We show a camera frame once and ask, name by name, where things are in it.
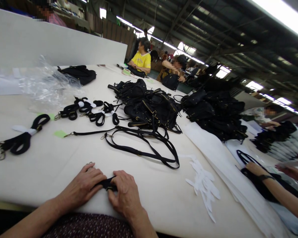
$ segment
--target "watch strap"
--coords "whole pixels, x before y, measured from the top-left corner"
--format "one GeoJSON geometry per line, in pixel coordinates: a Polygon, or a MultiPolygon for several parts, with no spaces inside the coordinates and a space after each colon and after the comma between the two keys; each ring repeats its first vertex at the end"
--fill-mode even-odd
{"type": "Polygon", "coordinates": [[[269,175],[260,175],[260,176],[258,176],[258,178],[259,178],[261,181],[264,181],[265,179],[273,179],[273,180],[275,180],[274,177],[269,176],[269,175]]]}

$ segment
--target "plastic bag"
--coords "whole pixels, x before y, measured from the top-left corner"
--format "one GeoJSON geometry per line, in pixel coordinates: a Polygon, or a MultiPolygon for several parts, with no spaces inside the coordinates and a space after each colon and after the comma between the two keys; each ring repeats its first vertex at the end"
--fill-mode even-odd
{"type": "Polygon", "coordinates": [[[23,94],[31,98],[30,111],[59,111],[61,107],[72,104],[74,96],[85,96],[78,79],[57,71],[57,67],[47,63],[44,56],[40,56],[39,61],[42,67],[22,70],[23,77],[19,82],[23,94]]]}

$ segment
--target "person's hand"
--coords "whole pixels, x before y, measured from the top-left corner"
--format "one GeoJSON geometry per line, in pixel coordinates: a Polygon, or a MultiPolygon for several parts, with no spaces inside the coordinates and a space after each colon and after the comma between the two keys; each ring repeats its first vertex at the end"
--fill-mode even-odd
{"type": "Polygon", "coordinates": [[[95,163],[85,165],[70,184],[55,198],[63,213],[68,213],[88,202],[100,189],[95,184],[107,179],[95,163]]]}
{"type": "Polygon", "coordinates": [[[253,174],[255,174],[256,176],[260,176],[260,175],[269,175],[269,173],[264,170],[262,167],[260,167],[259,165],[253,163],[253,162],[249,162],[246,165],[246,168],[252,172],[253,174]]]}
{"type": "Polygon", "coordinates": [[[144,208],[140,203],[138,187],[133,176],[125,171],[114,171],[112,183],[117,186],[118,194],[108,190],[108,199],[116,212],[124,216],[127,221],[132,222],[140,214],[143,214],[144,208]]]}
{"type": "Polygon", "coordinates": [[[283,172],[284,174],[288,175],[289,177],[298,180],[298,168],[295,167],[281,167],[279,165],[275,165],[275,168],[279,171],[283,172]]]}
{"type": "Polygon", "coordinates": [[[180,82],[184,83],[185,82],[185,78],[183,76],[180,76],[178,79],[180,82]]]}

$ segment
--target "black leather bag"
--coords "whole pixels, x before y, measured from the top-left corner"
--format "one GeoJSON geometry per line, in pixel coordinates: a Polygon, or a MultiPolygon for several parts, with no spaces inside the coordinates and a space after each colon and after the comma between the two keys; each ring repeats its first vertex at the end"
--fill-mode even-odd
{"type": "Polygon", "coordinates": [[[149,78],[145,72],[140,72],[137,69],[135,69],[134,67],[132,67],[131,65],[128,65],[128,69],[130,70],[130,72],[137,76],[137,77],[141,77],[141,78],[149,78]]]}
{"type": "Polygon", "coordinates": [[[70,76],[78,79],[80,84],[83,86],[96,79],[96,72],[93,70],[88,70],[85,65],[70,66],[66,69],[61,69],[58,67],[58,71],[62,74],[69,74],[70,76]]]}
{"type": "Polygon", "coordinates": [[[162,85],[166,86],[168,89],[176,90],[179,85],[179,76],[177,74],[167,74],[162,79],[162,85]]]}

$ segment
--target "metal clasp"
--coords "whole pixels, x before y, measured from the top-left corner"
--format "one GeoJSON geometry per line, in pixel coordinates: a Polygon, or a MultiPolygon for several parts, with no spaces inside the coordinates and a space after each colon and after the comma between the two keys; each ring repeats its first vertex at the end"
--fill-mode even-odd
{"type": "Polygon", "coordinates": [[[74,135],[74,132],[71,132],[71,133],[69,133],[68,135],[65,135],[64,138],[65,138],[65,137],[68,137],[68,136],[71,136],[71,135],[74,135]]]}

